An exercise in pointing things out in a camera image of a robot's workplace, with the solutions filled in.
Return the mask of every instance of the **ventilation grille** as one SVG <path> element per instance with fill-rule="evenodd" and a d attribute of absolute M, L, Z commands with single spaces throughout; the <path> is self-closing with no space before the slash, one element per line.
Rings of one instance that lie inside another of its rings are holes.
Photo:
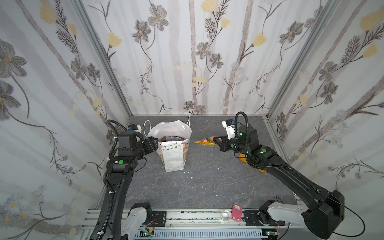
<path fill-rule="evenodd" d="M 145 239 L 139 237 L 140 231 L 135 235 L 135 239 Z M 155 230 L 155 239 L 255 239 L 268 238 L 262 235 L 261 229 L 158 229 Z"/>

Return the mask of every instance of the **white bag handle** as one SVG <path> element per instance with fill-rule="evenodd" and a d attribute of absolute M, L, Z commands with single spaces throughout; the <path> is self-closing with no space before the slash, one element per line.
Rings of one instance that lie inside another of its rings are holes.
<path fill-rule="evenodd" d="M 188 115 L 188 122 L 187 122 L 187 125 L 189 126 L 189 128 L 191 128 L 191 122 L 189 121 L 189 117 L 190 117 L 190 115 Z"/>
<path fill-rule="evenodd" d="M 149 120 L 145 121 L 144 124 L 143 124 L 143 133 L 144 133 L 144 136 L 146 136 L 146 137 L 148 137 L 147 134 L 145 134 L 145 124 L 146 124 L 147 122 L 149 122 L 149 130 L 152 129 L 152 128 L 151 128 L 151 121 L 149 121 Z"/>

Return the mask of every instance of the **black cable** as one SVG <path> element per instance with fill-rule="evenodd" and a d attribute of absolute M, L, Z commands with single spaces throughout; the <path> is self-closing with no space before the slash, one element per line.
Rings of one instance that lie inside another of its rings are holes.
<path fill-rule="evenodd" d="M 271 164 L 271 165 L 267 165 L 267 166 L 257 166 L 257 165 L 254 165 L 253 163 L 251 163 L 249 161 L 249 156 L 248 156 L 248 140 L 249 140 L 249 123 L 248 123 L 248 117 L 247 115 L 244 113 L 244 112 L 238 112 L 235 116 L 235 136 L 237 136 L 237 118 L 239 115 L 243 115 L 244 116 L 244 119 L 245 119 L 245 127 L 246 127 L 246 133 L 245 133 L 245 146 L 244 146 L 244 150 L 245 150 L 245 160 L 246 162 L 248 163 L 249 166 L 253 167 L 253 168 L 256 168 L 256 169 L 263 169 L 263 168 L 269 168 L 269 167 L 282 167 L 282 168 L 286 168 L 286 169 L 292 169 L 291 167 L 289 166 L 285 166 L 285 165 L 278 165 L 278 164 Z"/>
<path fill-rule="evenodd" d="M 108 125 L 111 127 L 111 129 L 113 130 L 113 133 L 115 134 L 115 141 L 113 142 L 113 145 L 112 145 L 111 150 L 109 151 L 109 155 L 108 155 L 109 159 L 111 159 L 112 153 L 115 150 L 116 145 L 118 144 L 118 135 L 119 135 L 119 132 L 116 130 L 115 126 L 113 126 L 112 122 L 116 123 L 116 121 L 114 121 L 114 120 L 110 120 L 110 119 L 107 120 Z"/>
<path fill-rule="evenodd" d="M 109 192 L 109 194 L 108 194 L 109 195 L 109 202 L 108 202 L 108 210 L 107 210 L 107 214 L 105 215 L 105 220 L 104 220 L 103 226 L 101 227 L 101 229 L 99 231 L 101 233 L 97 236 L 96 240 L 101 240 L 103 238 L 103 235 L 105 234 L 105 231 L 107 229 L 107 225 L 109 222 L 109 217 L 111 216 L 112 207 L 113 207 L 113 199 L 114 199 L 113 188 L 107 180 L 107 171 L 105 171 L 105 173 L 103 175 L 103 183 L 106 186 L 107 191 Z"/>
<path fill-rule="evenodd" d="M 112 157 L 115 156 L 115 153 L 116 153 L 116 151 L 117 151 L 118 149 L 119 149 L 119 148 L 117 147 L 117 148 L 115 148 L 115 150 L 113 150 L 113 152 L 112 152 Z"/>
<path fill-rule="evenodd" d="M 142 159 L 145 160 L 144 165 L 141 168 L 139 168 L 138 170 L 136 170 L 135 172 L 138 172 L 140 169 L 144 168 L 144 166 L 147 164 L 147 159 L 145 157 L 143 157 Z"/>
<path fill-rule="evenodd" d="M 108 159 L 111 159 L 113 152 L 115 152 L 115 148 L 116 148 L 116 145 L 118 143 L 118 135 L 119 135 L 118 131 L 116 130 L 115 126 L 113 126 L 112 123 L 119 125 L 124 130 L 127 130 L 127 128 L 124 127 L 123 125 L 121 125 L 120 123 L 118 123 L 114 120 L 111 120 L 111 119 L 107 120 L 107 123 L 111 127 L 111 129 L 113 130 L 113 133 L 115 134 L 115 141 L 113 142 L 113 145 L 111 147 L 111 150 L 109 151 L 109 156 L 108 156 Z M 103 183 L 106 186 L 107 191 L 108 191 L 109 202 L 108 202 L 107 214 L 105 215 L 105 220 L 104 220 L 103 225 L 99 231 L 100 234 L 98 234 L 96 240 L 101 240 L 105 234 L 105 231 L 107 229 L 108 222 L 109 222 L 109 217 L 111 216 L 111 213 L 112 213 L 113 200 L 114 200 L 114 191 L 113 191 L 111 184 L 107 180 L 107 171 L 105 171 L 105 173 L 103 175 Z"/>
<path fill-rule="evenodd" d="M 316 190 L 316 192 L 320 193 L 320 194 L 323 195 L 324 197 L 326 197 L 326 198 L 328 198 L 328 199 L 334 201 L 335 203 L 339 204 L 340 206 L 343 206 L 343 207 L 345 207 L 346 209 L 348 209 L 349 211 L 353 212 L 353 213 L 354 213 L 354 214 L 361 220 L 361 222 L 362 222 L 363 230 L 361 231 L 361 233 L 359 233 L 359 234 L 357 234 L 357 235 L 344 235 L 344 234 L 340 234 L 340 233 L 337 233 L 337 232 L 333 232 L 334 234 L 337 234 L 337 235 L 340 235 L 340 236 L 343 236 L 343 237 L 358 237 L 358 236 L 361 236 L 361 235 L 365 232 L 365 222 L 364 222 L 364 220 L 363 220 L 357 213 L 355 213 L 354 211 L 352 211 L 349 207 L 346 207 L 346 206 L 344 206 L 343 204 L 339 203 L 338 201 L 333 200 L 333 199 L 330 198 L 329 196 L 324 195 L 322 192 L 317 191 L 317 189 L 316 189 L 314 186 L 312 186 L 312 184 L 309 184 L 305 179 L 304 179 L 304 181 L 305 181 L 305 183 L 307 183 L 307 186 L 312 187 L 314 190 Z"/>
<path fill-rule="evenodd" d="M 283 203 L 283 201 L 278 197 L 278 196 L 276 196 L 276 200 L 277 200 L 277 202 L 279 202 L 279 200 L 281 201 L 281 203 L 282 204 L 284 204 Z M 283 236 L 285 236 L 285 234 L 288 232 L 288 229 L 289 229 L 289 225 L 290 225 L 290 223 L 288 222 L 288 227 L 287 227 L 287 230 L 285 231 L 285 233 L 278 239 L 278 240 L 280 240 L 280 239 L 282 239 L 283 238 Z"/>
<path fill-rule="evenodd" d="M 240 157 L 240 156 L 236 157 L 236 155 L 235 155 L 235 151 L 233 152 L 233 156 L 234 156 L 235 158 L 238 158 L 238 159 L 240 159 L 240 158 L 244 158 L 244 157 Z"/>
<path fill-rule="evenodd" d="M 122 125 L 121 123 L 119 122 L 116 122 L 115 120 L 109 120 L 110 122 L 116 124 L 116 125 L 119 125 L 121 128 L 123 128 L 125 131 L 127 131 L 128 129 L 126 127 L 124 127 L 124 125 Z"/>

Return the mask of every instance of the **clear plastic cup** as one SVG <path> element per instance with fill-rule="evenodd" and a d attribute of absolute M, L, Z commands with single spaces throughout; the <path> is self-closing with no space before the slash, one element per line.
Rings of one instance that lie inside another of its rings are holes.
<path fill-rule="evenodd" d="M 224 222 L 229 222 L 232 219 L 232 213 L 230 210 L 224 210 L 221 212 L 221 220 Z"/>

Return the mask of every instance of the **gray marble tabletop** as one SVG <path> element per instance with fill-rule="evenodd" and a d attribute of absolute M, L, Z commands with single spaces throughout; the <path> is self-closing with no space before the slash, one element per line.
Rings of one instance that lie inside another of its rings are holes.
<path fill-rule="evenodd" d="M 184 170 L 165 172 L 155 152 L 146 155 L 148 163 L 134 174 L 124 207 L 150 202 L 152 208 L 232 208 L 233 204 L 257 208 L 276 196 L 284 203 L 296 204 L 290 189 L 272 175 L 234 158 L 232 151 L 220 152 L 217 145 L 194 143 L 225 135 L 221 122 L 229 118 L 234 116 L 191 116 L 192 135 Z M 143 126 L 145 120 L 155 126 L 176 120 L 186 123 L 188 117 L 133 116 L 131 123 Z M 274 148 L 262 117 L 249 117 L 249 123 L 258 131 L 260 143 Z M 139 160 L 139 166 L 142 164 L 144 160 Z"/>

